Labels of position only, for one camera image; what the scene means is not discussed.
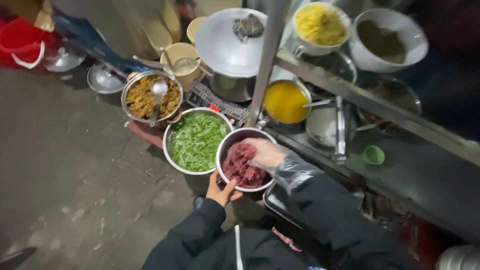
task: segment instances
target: concrete floor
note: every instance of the concrete floor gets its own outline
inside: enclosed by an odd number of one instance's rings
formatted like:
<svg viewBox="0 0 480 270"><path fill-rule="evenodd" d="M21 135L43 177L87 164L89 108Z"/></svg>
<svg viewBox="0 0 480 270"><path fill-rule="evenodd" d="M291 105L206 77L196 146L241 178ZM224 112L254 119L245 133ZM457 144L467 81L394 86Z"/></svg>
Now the concrete floor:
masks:
<svg viewBox="0 0 480 270"><path fill-rule="evenodd" d="M183 174L124 127L120 95L25 70L0 78L0 254L37 246L19 269L139 269L192 211ZM224 229L263 214L243 203Z"/></svg>

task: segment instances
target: metal pole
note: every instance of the metal pole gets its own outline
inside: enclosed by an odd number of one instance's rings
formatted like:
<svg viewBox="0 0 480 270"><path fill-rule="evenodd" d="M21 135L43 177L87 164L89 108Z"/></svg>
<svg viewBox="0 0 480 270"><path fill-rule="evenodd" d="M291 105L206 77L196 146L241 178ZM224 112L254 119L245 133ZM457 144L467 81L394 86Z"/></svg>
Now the metal pole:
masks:
<svg viewBox="0 0 480 270"><path fill-rule="evenodd" d="M258 115L262 109L265 89L272 74L274 60L285 27L290 1L291 0L266 1L268 20L264 32L264 47L262 50L262 59L260 60L260 69L258 70L252 107L247 120L247 126L250 127L255 127Z"/></svg>

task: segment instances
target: red bucket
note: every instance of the red bucket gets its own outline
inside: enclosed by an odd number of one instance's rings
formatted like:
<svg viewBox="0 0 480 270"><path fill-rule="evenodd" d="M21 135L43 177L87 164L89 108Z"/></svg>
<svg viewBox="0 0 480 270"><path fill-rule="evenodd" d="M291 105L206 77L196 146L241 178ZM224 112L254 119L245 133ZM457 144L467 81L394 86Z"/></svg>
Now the red bucket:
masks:
<svg viewBox="0 0 480 270"><path fill-rule="evenodd" d="M28 69L43 67L39 64L45 55L56 51L59 46L59 40L54 34L36 28L22 18L9 22L0 31L1 62L10 67L15 67L11 65L12 60Z"/></svg>

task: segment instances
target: green plastic cup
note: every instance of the green plastic cup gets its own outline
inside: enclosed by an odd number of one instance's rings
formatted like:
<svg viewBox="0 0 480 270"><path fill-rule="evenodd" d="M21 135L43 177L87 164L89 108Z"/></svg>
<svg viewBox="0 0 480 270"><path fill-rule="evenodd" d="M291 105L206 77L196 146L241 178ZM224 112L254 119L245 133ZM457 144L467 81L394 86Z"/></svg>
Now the green plastic cup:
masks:
<svg viewBox="0 0 480 270"><path fill-rule="evenodd" d="M385 161L385 153L380 147L370 145L363 151L361 160L367 164L380 165Z"/></svg>

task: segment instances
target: hand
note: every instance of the hand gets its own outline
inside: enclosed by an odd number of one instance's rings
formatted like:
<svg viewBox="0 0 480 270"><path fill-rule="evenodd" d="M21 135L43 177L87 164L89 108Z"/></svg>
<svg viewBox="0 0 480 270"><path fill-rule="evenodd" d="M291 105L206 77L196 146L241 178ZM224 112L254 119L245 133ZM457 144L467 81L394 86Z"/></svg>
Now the hand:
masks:
<svg viewBox="0 0 480 270"><path fill-rule="evenodd" d="M270 140L246 138L243 142L257 148L255 157L250 161L251 165L264 169L270 174L275 171L275 168L278 167L287 156L281 146L272 143Z"/></svg>
<svg viewBox="0 0 480 270"><path fill-rule="evenodd" d="M210 176L210 184L208 185L206 196L207 198L212 199L219 203L219 205L225 207L229 201L234 201L243 195L241 191L235 189L235 186L237 185L237 179L233 179L223 190L220 190L220 187L218 187L218 184L216 183L217 176L218 169L215 170Z"/></svg>

